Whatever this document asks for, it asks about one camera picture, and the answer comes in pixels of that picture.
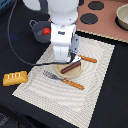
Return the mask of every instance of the wooden knife handle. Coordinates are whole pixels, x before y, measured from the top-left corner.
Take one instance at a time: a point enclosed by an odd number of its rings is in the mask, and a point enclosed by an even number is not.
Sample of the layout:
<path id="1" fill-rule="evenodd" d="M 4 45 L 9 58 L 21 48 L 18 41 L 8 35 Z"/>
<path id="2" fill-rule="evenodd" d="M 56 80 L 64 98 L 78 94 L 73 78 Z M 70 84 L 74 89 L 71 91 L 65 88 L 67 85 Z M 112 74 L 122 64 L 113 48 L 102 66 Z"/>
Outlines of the wooden knife handle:
<path id="1" fill-rule="evenodd" d="M 66 84 L 69 84 L 69 85 L 71 85 L 71 86 L 73 86 L 73 87 L 76 87 L 76 88 L 78 88 L 78 89 L 81 89 L 81 90 L 84 89 L 84 86 L 83 86 L 83 85 L 77 84 L 77 83 L 72 82 L 72 81 L 70 81 L 70 80 L 63 79 L 63 82 L 66 83 Z"/>
<path id="2" fill-rule="evenodd" d="M 86 61 L 89 61 L 89 62 L 97 63 L 96 59 L 89 58 L 89 57 L 82 56 L 82 55 L 78 55 L 78 56 L 81 57 L 82 60 L 86 60 Z"/>

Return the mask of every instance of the wooden handle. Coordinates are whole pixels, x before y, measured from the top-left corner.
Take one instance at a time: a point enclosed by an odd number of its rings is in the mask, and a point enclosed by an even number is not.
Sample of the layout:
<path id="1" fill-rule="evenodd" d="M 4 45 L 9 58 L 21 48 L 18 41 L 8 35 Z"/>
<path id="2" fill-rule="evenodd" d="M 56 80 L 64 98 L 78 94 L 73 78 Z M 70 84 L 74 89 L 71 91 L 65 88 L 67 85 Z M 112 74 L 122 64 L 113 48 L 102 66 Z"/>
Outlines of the wooden handle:
<path id="1" fill-rule="evenodd" d="M 86 60 L 86 61 L 89 61 L 89 62 L 97 63 L 96 59 L 89 58 L 89 57 L 86 57 L 86 56 L 81 56 L 81 55 L 78 55 L 78 56 L 81 57 L 82 60 Z"/>
<path id="2" fill-rule="evenodd" d="M 66 84 L 69 84 L 69 85 L 71 85 L 71 86 L 73 86 L 73 87 L 76 87 L 76 88 L 78 88 L 78 89 L 81 89 L 81 90 L 84 89 L 84 86 L 83 86 L 83 85 L 77 84 L 77 83 L 72 82 L 72 81 L 70 81 L 70 80 L 63 79 L 63 82 L 66 83 Z"/>

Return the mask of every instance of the fork handle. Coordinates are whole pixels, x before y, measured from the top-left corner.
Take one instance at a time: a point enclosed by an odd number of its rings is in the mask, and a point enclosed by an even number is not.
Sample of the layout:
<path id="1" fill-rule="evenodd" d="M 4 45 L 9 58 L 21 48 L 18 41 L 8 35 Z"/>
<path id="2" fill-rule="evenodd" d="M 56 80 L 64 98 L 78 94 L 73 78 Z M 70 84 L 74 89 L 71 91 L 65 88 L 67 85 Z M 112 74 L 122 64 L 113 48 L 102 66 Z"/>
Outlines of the fork handle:
<path id="1" fill-rule="evenodd" d="M 73 87 L 76 87 L 76 88 L 78 88 L 78 89 L 81 89 L 81 90 L 84 89 L 84 86 L 83 86 L 83 85 L 77 84 L 77 83 L 72 82 L 72 81 L 70 81 L 70 80 L 63 79 L 63 82 L 66 83 L 66 84 L 69 84 L 69 85 L 71 85 L 71 86 L 73 86 Z"/>
<path id="2" fill-rule="evenodd" d="M 81 57 L 82 60 L 86 60 L 86 61 L 89 61 L 89 62 L 97 63 L 96 59 L 89 58 L 89 57 L 82 56 L 82 55 L 78 55 L 78 56 Z"/>

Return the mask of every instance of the fork tines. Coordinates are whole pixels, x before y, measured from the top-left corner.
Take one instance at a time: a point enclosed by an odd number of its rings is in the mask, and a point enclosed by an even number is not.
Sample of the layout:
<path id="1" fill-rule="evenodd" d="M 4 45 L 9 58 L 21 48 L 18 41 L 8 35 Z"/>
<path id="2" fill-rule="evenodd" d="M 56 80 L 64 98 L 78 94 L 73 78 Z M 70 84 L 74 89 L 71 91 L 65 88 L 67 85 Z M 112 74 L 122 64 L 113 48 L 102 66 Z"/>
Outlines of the fork tines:
<path id="1" fill-rule="evenodd" d="M 43 74 L 49 78 L 52 78 L 52 74 L 48 71 L 44 71 Z"/>

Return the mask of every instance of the cable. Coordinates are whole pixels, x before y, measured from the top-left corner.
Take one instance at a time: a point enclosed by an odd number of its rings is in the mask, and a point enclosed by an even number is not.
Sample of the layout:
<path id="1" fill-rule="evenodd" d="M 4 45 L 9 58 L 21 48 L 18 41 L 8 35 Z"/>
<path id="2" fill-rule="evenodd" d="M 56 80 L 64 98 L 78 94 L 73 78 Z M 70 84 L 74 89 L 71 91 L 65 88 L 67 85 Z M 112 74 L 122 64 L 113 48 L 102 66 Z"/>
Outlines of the cable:
<path id="1" fill-rule="evenodd" d="M 12 47 L 12 43 L 11 43 L 11 39 L 10 39 L 10 22 L 11 22 L 12 14 L 13 14 L 13 11 L 14 11 L 14 9 L 15 9 L 15 7 L 16 7 L 16 4 L 17 4 L 17 0 L 15 0 L 14 6 L 13 6 L 13 8 L 12 8 L 12 10 L 11 10 L 11 13 L 10 13 L 10 16 L 9 16 L 9 19 L 8 19 L 8 25 L 7 25 L 8 41 L 9 41 L 10 47 L 11 47 L 12 51 L 14 52 L 14 54 L 16 55 L 16 57 L 19 58 L 19 59 L 20 59 L 22 62 L 24 62 L 25 64 L 28 64 L 28 65 L 31 65 L 31 66 L 41 66 L 41 65 L 50 65 L 50 64 L 70 64 L 70 63 L 74 60 L 74 58 L 75 58 L 75 56 L 76 56 L 75 53 L 70 53 L 70 55 L 71 55 L 71 60 L 70 60 L 70 62 L 66 62 L 66 63 L 51 62 L 51 63 L 42 63 L 42 64 L 32 64 L 32 63 L 28 63 L 28 62 L 22 60 L 22 59 L 17 55 L 17 53 L 15 52 L 15 50 L 14 50 L 13 47 Z"/>

